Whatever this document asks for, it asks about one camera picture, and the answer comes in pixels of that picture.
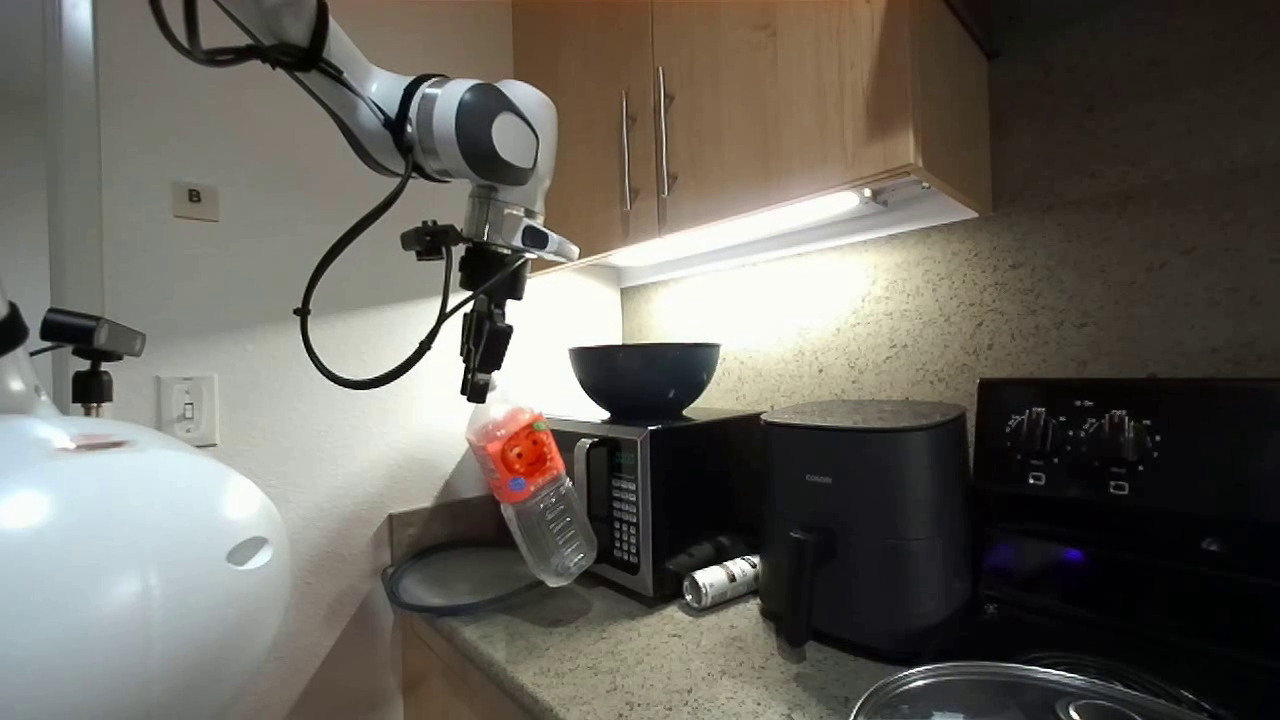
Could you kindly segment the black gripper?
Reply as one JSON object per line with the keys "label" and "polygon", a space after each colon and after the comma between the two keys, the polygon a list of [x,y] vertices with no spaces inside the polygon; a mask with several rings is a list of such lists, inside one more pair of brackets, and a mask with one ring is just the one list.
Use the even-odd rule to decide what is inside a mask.
{"label": "black gripper", "polygon": [[512,250],[473,239],[460,227],[434,219],[407,227],[400,237],[400,250],[417,260],[455,256],[460,289],[466,292],[466,314],[460,329],[460,393],[466,405],[480,405],[480,378],[488,378],[488,393],[500,393],[506,378],[512,324],[502,319],[502,303],[522,297],[522,256]]}

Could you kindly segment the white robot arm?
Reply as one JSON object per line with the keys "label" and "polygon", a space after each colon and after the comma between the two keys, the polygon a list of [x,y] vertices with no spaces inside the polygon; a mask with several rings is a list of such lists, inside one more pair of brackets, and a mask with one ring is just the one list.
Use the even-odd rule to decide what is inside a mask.
{"label": "white robot arm", "polygon": [[[199,68],[268,65],[293,76],[340,129],[344,144],[390,191],[350,219],[317,260],[293,308],[311,368],[350,393],[407,378],[450,317],[460,324],[460,397],[482,405],[512,344],[502,303],[522,297],[530,260],[576,260],[579,250],[542,224],[557,171],[557,103],[528,81],[460,81],[445,74],[400,76],[372,65],[333,19],[326,0],[210,0],[240,43],[210,47],[199,33],[199,0],[148,0],[161,37]],[[425,219],[402,250],[441,260],[463,301],[441,301],[425,342],[374,378],[335,373],[311,344],[311,303],[326,269],[382,219],[413,181],[466,189],[463,224]]]}

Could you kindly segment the white rounded robot base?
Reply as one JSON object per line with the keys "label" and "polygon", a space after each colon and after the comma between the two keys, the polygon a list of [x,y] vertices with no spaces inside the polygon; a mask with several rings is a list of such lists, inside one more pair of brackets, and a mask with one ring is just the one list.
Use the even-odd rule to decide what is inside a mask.
{"label": "white rounded robot base", "polygon": [[228,720],[285,626],[276,505],[139,424],[62,415],[4,303],[0,720]]}

